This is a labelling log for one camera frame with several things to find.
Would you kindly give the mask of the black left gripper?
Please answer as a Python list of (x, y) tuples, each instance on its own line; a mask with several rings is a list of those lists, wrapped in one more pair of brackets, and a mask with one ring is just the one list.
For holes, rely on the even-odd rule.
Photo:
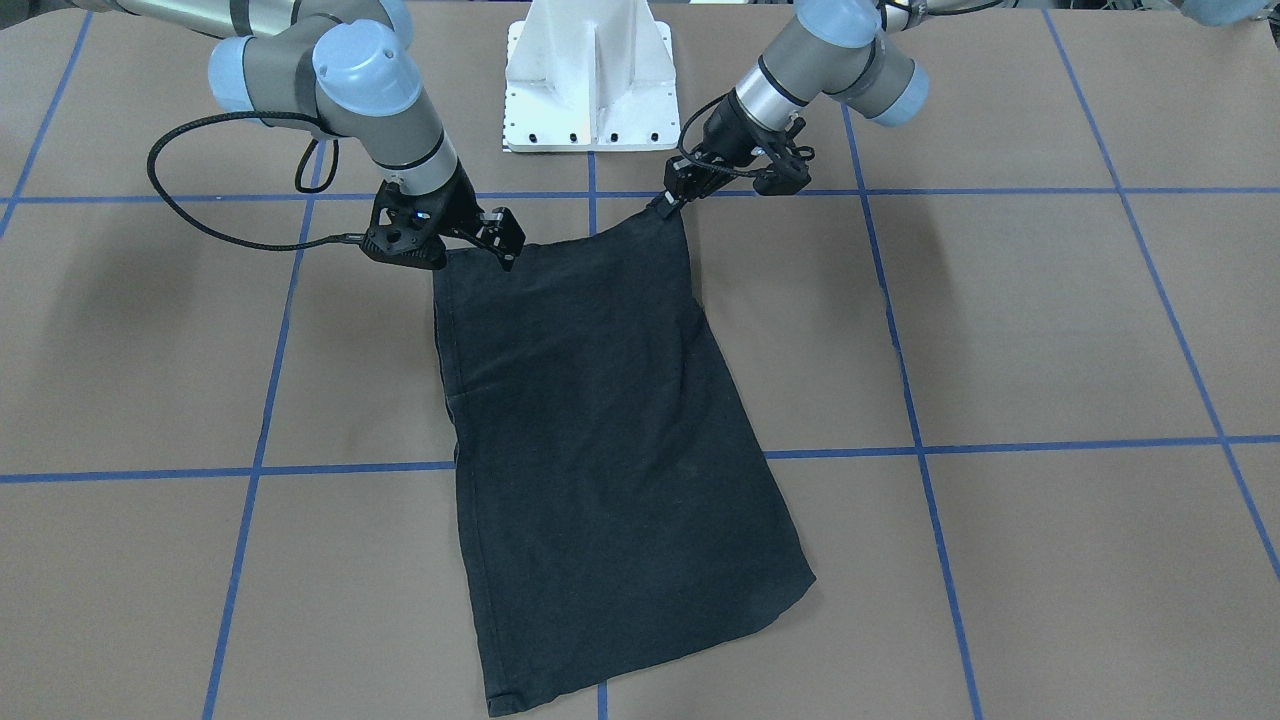
[(744, 178), (760, 196), (790, 196), (812, 182), (809, 146), (796, 136), (803, 118), (786, 120), (782, 129), (759, 124), (735, 92), (716, 97), (681, 124), (676, 151), (664, 167), (664, 191), (654, 197), (654, 213), (663, 222), (685, 205), (708, 199), (730, 182)]

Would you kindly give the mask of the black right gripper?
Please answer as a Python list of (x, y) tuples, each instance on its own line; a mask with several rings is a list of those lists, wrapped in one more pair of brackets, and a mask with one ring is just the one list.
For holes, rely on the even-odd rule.
[(381, 182), (360, 250), (378, 263), (434, 272), (448, 263), (445, 237), (490, 252), (503, 272), (513, 269), (526, 241), (508, 208), (483, 211), (466, 170), (457, 167), (429, 193), (411, 195), (399, 183)]

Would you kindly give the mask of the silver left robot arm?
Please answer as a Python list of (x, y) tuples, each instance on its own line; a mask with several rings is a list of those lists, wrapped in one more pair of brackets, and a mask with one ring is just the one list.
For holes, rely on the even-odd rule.
[(681, 127), (650, 202), (662, 218), (737, 178), (760, 196), (790, 196), (812, 181), (813, 149), (796, 138), (803, 111), (827, 96), (878, 126), (899, 127), (924, 106), (931, 78), (892, 33), (998, 1), (795, 1), (794, 18), (726, 94)]

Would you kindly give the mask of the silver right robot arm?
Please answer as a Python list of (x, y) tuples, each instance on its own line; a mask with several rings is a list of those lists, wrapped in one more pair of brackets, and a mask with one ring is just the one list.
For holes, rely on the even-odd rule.
[(232, 120), (303, 129), (311, 146), (356, 140), (381, 177), (367, 228), (333, 234), (378, 263), (439, 270), (444, 238), (493, 254), (508, 270), (525, 236), (513, 214), (483, 210), (410, 47), (413, 20), (402, 1), (82, 1), (87, 12), (154, 18), (215, 40), (207, 83), (220, 113), (179, 126), (160, 152), (191, 131)]

